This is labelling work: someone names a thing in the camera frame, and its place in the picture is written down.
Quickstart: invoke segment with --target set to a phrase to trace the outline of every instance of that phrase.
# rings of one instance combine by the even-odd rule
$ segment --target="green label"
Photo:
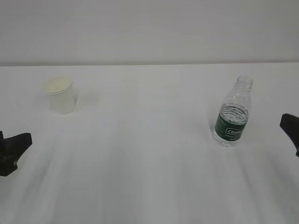
[[[231,124],[225,121],[219,114],[215,125],[215,131],[224,140],[236,141],[241,137],[245,125],[246,124],[244,125]]]

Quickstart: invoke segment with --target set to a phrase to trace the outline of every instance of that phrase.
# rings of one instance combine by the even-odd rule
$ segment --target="white wall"
[[[1,0],[0,64],[299,60],[299,0]]]

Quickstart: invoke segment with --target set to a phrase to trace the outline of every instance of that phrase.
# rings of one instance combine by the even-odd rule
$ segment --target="paper cup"
[[[49,95],[51,110],[60,114],[68,114],[75,109],[75,97],[70,78],[52,78],[45,83],[44,90]]]

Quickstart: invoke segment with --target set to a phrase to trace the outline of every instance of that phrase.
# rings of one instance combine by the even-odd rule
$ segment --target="table surface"
[[[239,75],[253,78],[239,144],[211,127]],[[69,76],[68,115],[43,83]],[[4,137],[33,144],[0,178],[1,224],[297,224],[299,158],[279,128],[299,115],[299,63],[0,67]]]

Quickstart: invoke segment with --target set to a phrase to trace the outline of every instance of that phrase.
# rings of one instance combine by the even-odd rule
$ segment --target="plastic water bottle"
[[[213,133],[220,145],[232,147],[240,139],[251,109],[251,87],[252,79],[240,76],[224,98]]]

